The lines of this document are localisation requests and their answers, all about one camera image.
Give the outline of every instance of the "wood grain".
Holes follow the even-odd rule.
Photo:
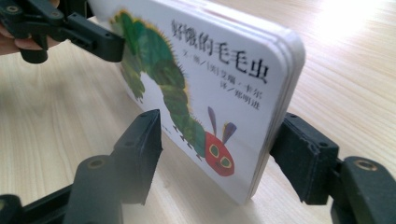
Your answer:
[[[295,30],[307,56],[289,112],[335,141],[340,158],[370,158],[395,176],[395,2],[216,2]],[[139,113],[116,65],[69,43],[40,65],[2,56],[0,194],[27,204],[72,183],[78,164],[110,153]],[[238,206],[165,135],[163,148],[146,206],[124,205],[125,223],[331,223],[331,200],[300,203],[272,159]]]

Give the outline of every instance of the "board book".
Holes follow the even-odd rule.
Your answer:
[[[132,99],[236,202],[255,192],[304,65],[291,29],[207,1],[92,0]]]

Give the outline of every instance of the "hand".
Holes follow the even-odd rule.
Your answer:
[[[60,0],[50,0],[54,6],[59,5]],[[48,37],[49,47],[55,46],[58,42]],[[19,49],[41,49],[35,41],[28,39],[14,39],[9,31],[0,23],[0,55],[19,52]]]

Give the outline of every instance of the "caterpillar illustration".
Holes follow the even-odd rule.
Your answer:
[[[123,75],[136,100],[143,99],[145,86],[141,73],[146,73],[155,81],[163,93],[163,102],[169,110],[176,128],[183,138],[193,146],[199,159],[205,158],[207,164],[221,176],[234,173],[233,157],[224,146],[233,135],[236,126],[229,122],[224,125],[222,141],[216,137],[215,112],[208,107],[213,134],[191,117],[189,98],[183,72],[177,65],[171,44],[152,24],[134,18],[125,10],[120,11],[111,21],[113,29],[126,40],[122,67]]]

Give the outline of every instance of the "caterpillar head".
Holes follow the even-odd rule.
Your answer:
[[[225,144],[235,132],[236,126],[233,123],[226,123],[223,128],[222,141],[220,141],[216,137],[215,113],[211,107],[208,108],[208,112],[214,134],[205,132],[205,160],[219,175],[232,175],[234,172],[233,157]]]

